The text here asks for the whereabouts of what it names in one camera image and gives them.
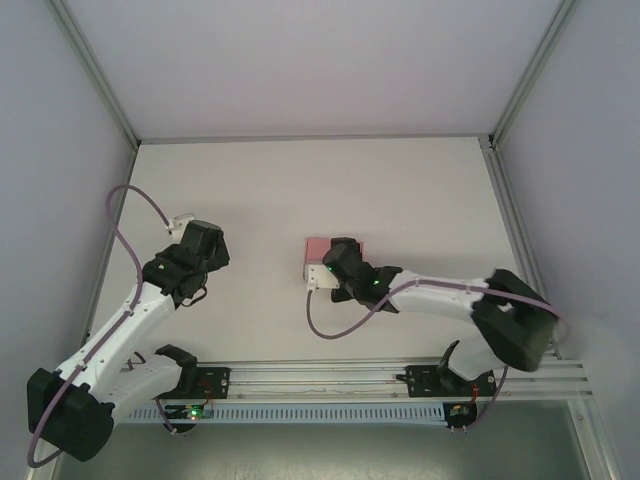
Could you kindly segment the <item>left circuit board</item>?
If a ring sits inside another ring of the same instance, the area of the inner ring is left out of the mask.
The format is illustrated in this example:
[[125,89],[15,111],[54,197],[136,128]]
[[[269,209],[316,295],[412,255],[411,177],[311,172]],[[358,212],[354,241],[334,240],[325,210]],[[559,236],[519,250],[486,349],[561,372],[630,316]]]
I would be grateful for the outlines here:
[[210,418],[214,410],[212,403],[206,404],[168,404],[164,407],[166,417],[173,420],[197,421]]

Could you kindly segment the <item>pink paper box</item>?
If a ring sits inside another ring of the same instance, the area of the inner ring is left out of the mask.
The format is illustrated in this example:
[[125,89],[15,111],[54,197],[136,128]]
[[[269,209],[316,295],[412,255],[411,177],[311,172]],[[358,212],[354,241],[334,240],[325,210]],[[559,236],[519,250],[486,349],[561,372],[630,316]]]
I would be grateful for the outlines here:
[[304,264],[321,264],[323,257],[335,245],[354,244],[364,251],[364,243],[351,237],[308,237],[305,239]]

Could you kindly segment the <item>aluminium side rail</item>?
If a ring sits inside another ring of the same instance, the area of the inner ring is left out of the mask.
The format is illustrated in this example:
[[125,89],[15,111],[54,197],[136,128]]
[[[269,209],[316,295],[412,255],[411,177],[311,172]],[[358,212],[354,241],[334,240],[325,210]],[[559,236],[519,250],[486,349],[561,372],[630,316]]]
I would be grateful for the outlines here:
[[485,161],[486,169],[499,205],[503,223],[516,261],[520,277],[544,299],[548,295],[537,267],[533,250],[527,235],[515,194],[506,167],[497,148],[493,146],[491,137],[478,137],[479,146]]
[[94,323],[112,249],[116,243],[115,224],[118,223],[124,208],[124,202],[127,195],[127,185],[131,182],[139,148],[140,145],[136,146],[132,150],[125,177],[108,189],[105,200],[103,201],[101,219],[105,221],[105,225],[107,227],[106,243],[99,258],[98,270],[93,284],[91,285],[87,307],[81,317],[81,323],[79,324],[80,329],[73,337],[73,347],[81,347],[84,345],[89,338],[91,328]]

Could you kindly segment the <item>left aluminium frame post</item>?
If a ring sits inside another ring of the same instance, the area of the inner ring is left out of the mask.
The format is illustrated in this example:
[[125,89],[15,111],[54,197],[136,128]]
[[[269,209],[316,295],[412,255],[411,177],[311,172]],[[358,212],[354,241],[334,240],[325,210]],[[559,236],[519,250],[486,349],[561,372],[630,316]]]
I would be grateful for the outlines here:
[[106,110],[134,151],[141,141],[66,0],[44,0]]

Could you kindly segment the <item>right aluminium frame post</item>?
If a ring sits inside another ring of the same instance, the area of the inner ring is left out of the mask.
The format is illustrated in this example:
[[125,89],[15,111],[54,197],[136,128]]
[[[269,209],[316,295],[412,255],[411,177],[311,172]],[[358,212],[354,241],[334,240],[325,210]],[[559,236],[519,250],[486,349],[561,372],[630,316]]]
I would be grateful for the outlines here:
[[559,0],[502,113],[488,136],[490,145],[494,150],[506,139],[581,3],[582,0]]

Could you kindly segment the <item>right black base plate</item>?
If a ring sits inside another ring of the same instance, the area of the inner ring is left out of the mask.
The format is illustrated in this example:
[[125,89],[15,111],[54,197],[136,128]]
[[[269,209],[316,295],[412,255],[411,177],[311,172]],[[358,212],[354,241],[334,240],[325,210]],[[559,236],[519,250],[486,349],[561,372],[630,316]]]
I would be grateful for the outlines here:
[[474,393],[488,398],[497,390],[492,371],[475,380],[464,380],[435,364],[408,365],[395,379],[406,385],[410,398],[471,398]]

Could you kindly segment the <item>aluminium frame post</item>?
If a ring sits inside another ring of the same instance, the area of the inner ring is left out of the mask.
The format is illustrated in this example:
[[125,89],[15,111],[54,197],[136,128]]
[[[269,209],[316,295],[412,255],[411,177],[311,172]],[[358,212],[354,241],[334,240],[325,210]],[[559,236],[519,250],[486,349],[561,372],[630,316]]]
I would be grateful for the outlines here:
[[494,150],[506,139],[581,3],[582,0],[559,0],[502,113],[488,136],[490,145]]
[[44,0],[106,110],[134,151],[141,141],[66,0]]

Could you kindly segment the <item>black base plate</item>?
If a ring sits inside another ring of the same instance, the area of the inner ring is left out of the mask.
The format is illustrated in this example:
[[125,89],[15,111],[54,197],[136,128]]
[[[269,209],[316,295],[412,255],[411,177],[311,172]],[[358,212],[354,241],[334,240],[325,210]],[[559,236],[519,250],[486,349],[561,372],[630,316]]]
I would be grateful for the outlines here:
[[475,380],[464,380],[435,364],[408,365],[395,379],[406,385],[410,398],[471,398],[474,393],[488,398],[497,390],[492,371]]
[[227,367],[197,366],[181,373],[177,386],[159,395],[163,400],[221,400],[228,396],[231,370]]

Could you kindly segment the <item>left aluminium side rail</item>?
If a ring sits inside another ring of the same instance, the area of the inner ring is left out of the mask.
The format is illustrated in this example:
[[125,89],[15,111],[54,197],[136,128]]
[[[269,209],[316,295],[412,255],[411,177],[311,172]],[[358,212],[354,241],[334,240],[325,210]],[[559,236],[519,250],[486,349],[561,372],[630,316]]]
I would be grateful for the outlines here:
[[105,225],[107,227],[106,243],[99,258],[98,270],[93,284],[91,285],[87,307],[81,317],[81,323],[79,324],[80,329],[73,337],[73,347],[81,347],[84,345],[89,338],[91,328],[94,323],[112,249],[116,243],[115,224],[118,223],[124,208],[124,202],[127,195],[127,185],[131,182],[139,148],[140,145],[136,146],[132,150],[125,177],[108,189],[105,200],[103,201],[101,219],[105,221]]

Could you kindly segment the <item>aluminium mounting rail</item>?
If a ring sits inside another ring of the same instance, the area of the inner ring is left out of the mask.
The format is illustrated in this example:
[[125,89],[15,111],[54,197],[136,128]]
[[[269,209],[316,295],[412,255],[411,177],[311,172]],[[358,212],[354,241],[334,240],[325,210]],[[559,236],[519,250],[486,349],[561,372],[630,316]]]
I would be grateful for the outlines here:
[[[399,380],[410,365],[434,363],[434,358],[333,361],[203,362],[203,367],[227,367],[228,403],[372,403],[419,402],[417,383]],[[492,375],[503,385],[500,400],[578,400],[593,397],[592,387],[577,360],[545,356],[533,373],[514,369]]]

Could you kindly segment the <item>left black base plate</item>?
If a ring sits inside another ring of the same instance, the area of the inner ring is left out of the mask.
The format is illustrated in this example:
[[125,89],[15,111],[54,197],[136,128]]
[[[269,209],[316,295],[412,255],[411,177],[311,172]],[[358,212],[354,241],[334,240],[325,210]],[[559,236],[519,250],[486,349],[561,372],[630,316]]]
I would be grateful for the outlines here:
[[228,396],[231,370],[227,367],[197,366],[181,373],[177,386],[159,395],[163,400],[221,400]]

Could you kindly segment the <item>right aluminium side rail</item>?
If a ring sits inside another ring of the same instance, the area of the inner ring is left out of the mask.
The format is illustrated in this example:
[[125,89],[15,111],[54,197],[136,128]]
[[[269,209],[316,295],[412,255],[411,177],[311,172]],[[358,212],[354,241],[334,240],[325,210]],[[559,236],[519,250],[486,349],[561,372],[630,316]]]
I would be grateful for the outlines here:
[[544,299],[548,295],[537,267],[533,250],[527,235],[515,194],[506,167],[497,148],[493,146],[491,137],[478,137],[479,146],[485,161],[486,169],[499,205],[503,223],[516,261],[520,277]]

